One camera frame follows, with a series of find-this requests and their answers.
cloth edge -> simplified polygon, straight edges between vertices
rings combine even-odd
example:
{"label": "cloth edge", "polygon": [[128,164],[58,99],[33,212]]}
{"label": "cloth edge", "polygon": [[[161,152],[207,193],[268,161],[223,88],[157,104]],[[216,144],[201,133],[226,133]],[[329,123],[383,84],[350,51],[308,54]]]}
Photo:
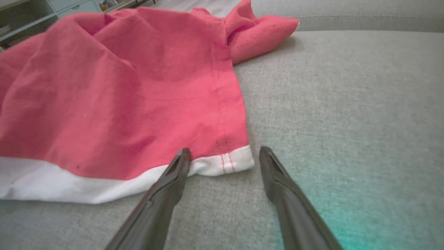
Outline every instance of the cloth edge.
{"label": "cloth edge", "polygon": [[[154,167],[124,181],[77,176],[48,161],[0,157],[0,199],[99,204],[148,190],[167,166]],[[218,176],[253,166],[247,145],[229,153],[194,159],[188,176]]]}

pink fabric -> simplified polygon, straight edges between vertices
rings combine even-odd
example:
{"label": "pink fabric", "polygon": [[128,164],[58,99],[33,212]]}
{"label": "pink fabric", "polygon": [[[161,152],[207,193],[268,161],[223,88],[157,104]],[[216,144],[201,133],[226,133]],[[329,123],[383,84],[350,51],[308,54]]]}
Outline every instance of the pink fabric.
{"label": "pink fabric", "polygon": [[0,156],[129,180],[248,145],[233,63],[276,48],[298,20],[141,7],[81,13],[0,54]]}

white trim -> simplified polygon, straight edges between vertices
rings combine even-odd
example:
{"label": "white trim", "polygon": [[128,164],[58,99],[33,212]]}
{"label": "white trim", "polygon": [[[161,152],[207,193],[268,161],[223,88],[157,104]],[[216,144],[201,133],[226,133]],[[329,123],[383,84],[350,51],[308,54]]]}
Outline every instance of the white trim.
{"label": "white trim", "polygon": [[[232,173],[233,168],[239,172],[253,166],[253,155],[248,145],[222,157],[217,155],[193,160],[188,176],[217,176]],[[77,176],[47,161],[0,157],[0,199],[103,203],[148,190],[166,167],[155,167],[134,179],[121,181]]]}

couch cushion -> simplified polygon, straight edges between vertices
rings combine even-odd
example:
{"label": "couch cushion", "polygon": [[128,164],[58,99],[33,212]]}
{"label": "couch cushion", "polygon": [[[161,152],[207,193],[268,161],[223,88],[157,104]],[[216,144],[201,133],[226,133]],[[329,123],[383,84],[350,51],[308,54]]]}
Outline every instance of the couch cushion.
{"label": "couch cushion", "polygon": [[252,0],[257,16],[301,20],[300,30],[444,32],[442,0]]}
{"label": "couch cushion", "polygon": [[[345,249],[443,249],[444,34],[296,32],[235,66],[270,146]],[[102,249],[141,195],[0,201],[5,249]],[[260,169],[191,177],[165,249],[283,249]]]}

white shelf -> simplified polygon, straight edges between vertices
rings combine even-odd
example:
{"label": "white shelf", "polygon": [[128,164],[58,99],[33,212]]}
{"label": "white shelf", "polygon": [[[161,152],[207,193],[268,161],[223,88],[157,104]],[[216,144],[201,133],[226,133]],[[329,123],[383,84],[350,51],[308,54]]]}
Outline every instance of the white shelf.
{"label": "white shelf", "polygon": [[22,31],[24,31],[25,29],[28,29],[28,28],[30,28],[30,27],[32,27],[32,26],[34,26],[34,25],[37,25],[37,24],[39,24],[39,23],[41,23],[41,22],[43,22],[43,21],[46,21],[46,20],[50,19],[51,17],[55,17],[56,15],[57,15],[56,13],[53,13],[53,14],[51,14],[51,15],[47,15],[47,16],[44,16],[44,17],[42,17],[42,18],[40,18],[40,19],[37,19],[37,20],[35,20],[34,22],[32,22],[32,23],[30,23],[30,24],[27,24],[27,25],[25,25],[25,26],[22,26],[22,27],[20,27],[20,28],[17,28],[17,29],[15,29],[15,30],[9,32],[8,34],[6,34],[6,35],[0,37],[0,42],[3,41],[3,40],[5,40],[5,39],[8,39],[8,38],[12,37],[12,36],[15,35],[15,34],[18,34],[18,33],[22,32]]}

